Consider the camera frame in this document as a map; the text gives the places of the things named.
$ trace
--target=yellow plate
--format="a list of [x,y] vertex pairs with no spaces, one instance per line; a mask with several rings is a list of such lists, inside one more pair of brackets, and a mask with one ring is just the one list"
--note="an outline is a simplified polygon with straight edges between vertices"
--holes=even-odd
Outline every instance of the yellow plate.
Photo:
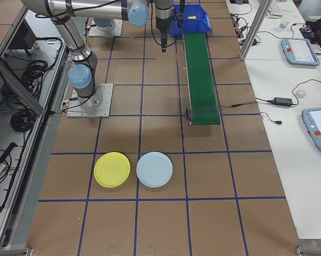
[[123,184],[130,173],[130,163],[125,155],[110,152],[97,160],[94,167],[94,177],[101,186],[115,188]]

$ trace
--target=small white cup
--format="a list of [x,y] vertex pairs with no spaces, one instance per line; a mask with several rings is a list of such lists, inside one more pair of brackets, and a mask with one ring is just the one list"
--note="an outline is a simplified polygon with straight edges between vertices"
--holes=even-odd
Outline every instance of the small white cup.
[[283,17],[283,18],[281,19],[279,28],[285,29],[285,28],[287,27],[287,25],[290,23],[290,21],[291,21],[291,18],[290,18],[290,17]]

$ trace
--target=round object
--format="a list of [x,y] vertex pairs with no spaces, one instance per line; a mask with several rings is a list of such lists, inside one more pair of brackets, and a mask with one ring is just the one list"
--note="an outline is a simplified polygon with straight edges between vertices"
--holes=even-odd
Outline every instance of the round object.
[[128,20],[136,27],[144,26],[148,21],[148,7],[145,4],[135,4],[128,11]]
[[83,89],[90,84],[91,75],[89,67],[83,64],[77,64],[69,70],[68,78],[76,89]]
[[165,185],[172,176],[171,160],[160,152],[150,152],[142,156],[137,164],[137,175],[142,184],[157,188]]
[[299,97],[304,97],[306,95],[306,91],[304,90],[299,90],[295,93]]
[[104,154],[97,160],[94,177],[101,186],[114,188],[123,184],[130,173],[130,163],[125,155],[118,152]]
[[100,19],[100,18],[94,18],[94,23],[98,26],[98,27],[108,27],[111,24],[111,20],[110,19]]

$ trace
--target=plate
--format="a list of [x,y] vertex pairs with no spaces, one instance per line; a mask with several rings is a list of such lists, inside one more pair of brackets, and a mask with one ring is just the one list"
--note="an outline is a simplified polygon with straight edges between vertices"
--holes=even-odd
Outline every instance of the plate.
[[157,188],[165,185],[172,176],[171,160],[160,152],[150,152],[140,158],[137,164],[137,176],[142,184]]
[[106,188],[123,184],[130,173],[130,163],[125,155],[118,152],[104,154],[97,160],[94,177],[97,183]]

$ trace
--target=metal mounting plate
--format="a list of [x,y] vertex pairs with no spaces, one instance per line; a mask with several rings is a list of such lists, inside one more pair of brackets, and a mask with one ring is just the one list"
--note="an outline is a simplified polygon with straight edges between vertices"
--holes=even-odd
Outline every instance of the metal mounting plate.
[[122,31],[122,20],[114,20],[115,21],[115,28],[111,31],[101,31],[97,27],[91,27],[89,31],[89,37],[114,37],[114,36],[121,36]]
[[[78,106],[69,109],[67,117],[69,118],[93,118],[93,117],[109,117],[111,110],[112,95],[113,95],[113,84],[97,84],[97,90],[103,95],[103,102],[97,108],[84,109],[82,106]],[[77,97],[75,90],[73,91],[72,98]],[[71,101],[69,108],[80,104],[77,100]]]

